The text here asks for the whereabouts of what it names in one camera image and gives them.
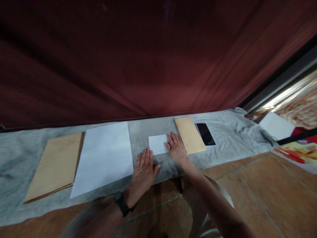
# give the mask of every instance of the red curtain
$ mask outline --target red curtain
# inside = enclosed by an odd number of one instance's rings
[[[315,0],[0,6],[7,128],[232,108],[317,33]]]

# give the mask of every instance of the tiled floor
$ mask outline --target tiled floor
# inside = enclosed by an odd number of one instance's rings
[[[258,237],[317,237],[317,175],[272,153],[203,171],[224,186]],[[86,204],[0,228],[0,237],[59,237]],[[117,237],[187,237],[192,217],[173,181],[151,187]]]

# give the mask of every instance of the white card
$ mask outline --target white card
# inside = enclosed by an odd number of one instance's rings
[[[128,122],[88,129],[70,198],[133,173]]]
[[[153,151],[153,155],[168,153],[165,143],[168,142],[167,135],[150,136],[149,146]]]

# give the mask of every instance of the hand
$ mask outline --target hand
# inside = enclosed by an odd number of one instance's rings
[[[165,143],[165,146],[168,150],[169,156],[172,159],[181,165],[184,161],[187,160],[187,152],[182,142],[182,139],[175,135],[174,132],[167,134],[168,143]]]
[[[150,189],[158,173],[160,164],[153,169],[153,151],[149,148],[139,154],[133,170],[132,182],[124,191],[124,200],[132,208],[142,195]]]

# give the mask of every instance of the phone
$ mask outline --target phone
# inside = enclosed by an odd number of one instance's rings
[[[216,142],[213,139],[206,123],[196,123],[197,130],[204,142],[205,146],[215,146]]]

